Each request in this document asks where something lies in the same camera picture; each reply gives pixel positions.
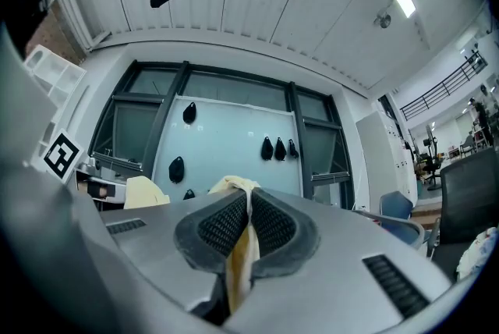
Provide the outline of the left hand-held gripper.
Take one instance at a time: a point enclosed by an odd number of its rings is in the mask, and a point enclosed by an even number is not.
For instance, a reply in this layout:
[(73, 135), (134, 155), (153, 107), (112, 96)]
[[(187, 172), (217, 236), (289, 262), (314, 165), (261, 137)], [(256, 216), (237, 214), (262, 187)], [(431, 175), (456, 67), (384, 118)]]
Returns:
[(83, 147), (68, 128), (85, 70), (38, 45), (21, 59), (1, 32), (1, 163), (33, 167), (66, 184)]

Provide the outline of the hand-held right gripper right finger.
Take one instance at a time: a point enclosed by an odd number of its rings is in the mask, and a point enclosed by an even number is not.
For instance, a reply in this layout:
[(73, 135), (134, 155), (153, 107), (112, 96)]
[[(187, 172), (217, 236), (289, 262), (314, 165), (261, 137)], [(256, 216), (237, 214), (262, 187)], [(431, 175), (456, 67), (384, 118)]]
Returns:
[(256, 188), (261, 257), (232, 333), (377, 333), (450, 288), (447, 276), (360, 213)]

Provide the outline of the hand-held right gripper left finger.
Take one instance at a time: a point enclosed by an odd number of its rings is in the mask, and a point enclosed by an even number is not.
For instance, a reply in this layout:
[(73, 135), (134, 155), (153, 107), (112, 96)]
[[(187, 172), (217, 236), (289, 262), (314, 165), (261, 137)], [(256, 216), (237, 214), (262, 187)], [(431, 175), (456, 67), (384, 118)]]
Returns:
[(104, 211), (101, 218), (140, 274), (185, 311), (229, 310), (226, 261), (248, 222), (245, 191)]

